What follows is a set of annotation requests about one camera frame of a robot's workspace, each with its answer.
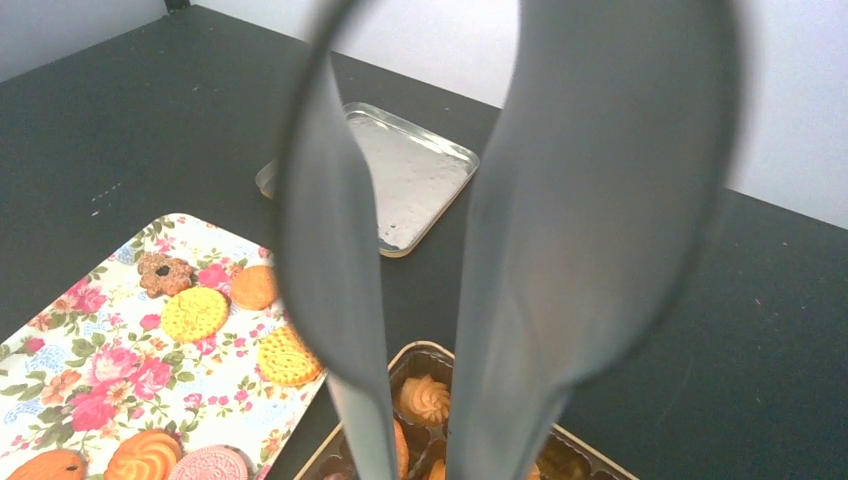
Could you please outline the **white handled metal tongs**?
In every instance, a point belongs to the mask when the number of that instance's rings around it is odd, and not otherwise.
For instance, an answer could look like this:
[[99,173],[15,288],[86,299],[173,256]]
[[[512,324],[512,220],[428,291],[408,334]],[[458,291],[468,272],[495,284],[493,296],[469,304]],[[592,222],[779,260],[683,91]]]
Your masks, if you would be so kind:
[[[271,246],[328,370],[359,476],[398,475],[372,180],[321,11],[282,117]],[[575,386],[670,309],[708,239],[739,117],[730,1],[524,1],[510,89],[472,185],[447,440],[451,479],[522,479]]]

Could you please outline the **silver tin lid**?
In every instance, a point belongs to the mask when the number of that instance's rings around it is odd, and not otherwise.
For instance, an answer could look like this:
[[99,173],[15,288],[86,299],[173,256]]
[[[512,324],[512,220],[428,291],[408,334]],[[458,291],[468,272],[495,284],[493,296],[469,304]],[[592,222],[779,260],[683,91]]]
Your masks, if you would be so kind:
[[282,159],[256,177],[273,199],[282,270],[317,249],[328,261],[373,267],[429,231],[480,160],[471,150],[377,107],[325,91],[288,134]]

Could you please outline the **gold cookie tin box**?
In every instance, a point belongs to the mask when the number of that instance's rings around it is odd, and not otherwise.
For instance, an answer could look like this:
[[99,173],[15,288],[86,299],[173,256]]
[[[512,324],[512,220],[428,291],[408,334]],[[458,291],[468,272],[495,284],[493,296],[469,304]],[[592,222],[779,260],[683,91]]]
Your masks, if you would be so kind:
[[[399,406],[404,384],[430,377],[451,386],[454,354],[430,341],[412,342],[390,362],[394,415],[403,430],[408,479],[428,479],[435,466],[444,465],[448,424],[415,420]],[[357,479],[357,468],[342,426],[337,426],[296,475],[298,479]],[[553,425],[529,472],[530,479],[633,479],[629,471],[593,449],[559,425]]]

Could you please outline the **orange plain round cookie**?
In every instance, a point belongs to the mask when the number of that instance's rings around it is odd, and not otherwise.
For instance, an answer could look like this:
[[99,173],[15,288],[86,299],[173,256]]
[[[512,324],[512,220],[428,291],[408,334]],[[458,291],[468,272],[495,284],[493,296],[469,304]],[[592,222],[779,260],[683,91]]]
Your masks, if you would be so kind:
[[259,311],[269,307],[278,297],[273,269],[267,265],[245,268],[234,277],[230,297],[243,309]]

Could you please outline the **yellow dotted round biscuit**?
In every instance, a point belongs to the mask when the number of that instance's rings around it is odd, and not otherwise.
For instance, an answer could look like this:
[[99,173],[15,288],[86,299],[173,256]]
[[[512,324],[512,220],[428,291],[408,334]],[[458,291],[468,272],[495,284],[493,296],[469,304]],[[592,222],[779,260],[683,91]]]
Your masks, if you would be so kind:
[[283,387],[301,387],[315,380],[323,367],[291,325],[274,329],[260,342],[260,373]]

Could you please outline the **brown flower cookie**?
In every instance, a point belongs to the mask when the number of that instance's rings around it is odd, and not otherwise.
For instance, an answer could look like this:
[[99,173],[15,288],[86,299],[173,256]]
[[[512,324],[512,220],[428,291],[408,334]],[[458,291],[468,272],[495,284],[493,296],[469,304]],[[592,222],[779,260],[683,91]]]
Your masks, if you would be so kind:
[[144,253],[137,266],[140,287],[149,298],[174,296],[192,286],[194,268],[163,253]]

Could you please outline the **floral cookie tray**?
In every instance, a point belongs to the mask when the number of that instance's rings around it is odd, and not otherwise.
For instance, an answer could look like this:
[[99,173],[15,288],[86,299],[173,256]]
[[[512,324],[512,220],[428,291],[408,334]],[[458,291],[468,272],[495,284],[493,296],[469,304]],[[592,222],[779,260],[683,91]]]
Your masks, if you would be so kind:
[[176,435],[185,451],[239,450],[255,479],[280,456],[323,378],[299,387],[267,381],[261,341],[287,323],[281,302],[229,308],[196,343],[162,329],[165,297],[151,298],[137,264],[148,253],[186,261],[197,285],[228,294],[241,269],[266,264],[263,247],[187,214],[161,216],[1,346],[1,473],[56,448],[80,452],[101,478],[119,445],[148,429]]

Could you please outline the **pink sandwich cookie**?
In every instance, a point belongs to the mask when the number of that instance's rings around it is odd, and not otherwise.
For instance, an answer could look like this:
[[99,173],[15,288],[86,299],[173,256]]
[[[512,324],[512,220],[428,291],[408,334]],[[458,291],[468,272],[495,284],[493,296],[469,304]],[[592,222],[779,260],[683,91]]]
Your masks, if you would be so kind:
[[168,480],[247,480],[248,473],[239,453],[215,445],[186,454],[170,472]]

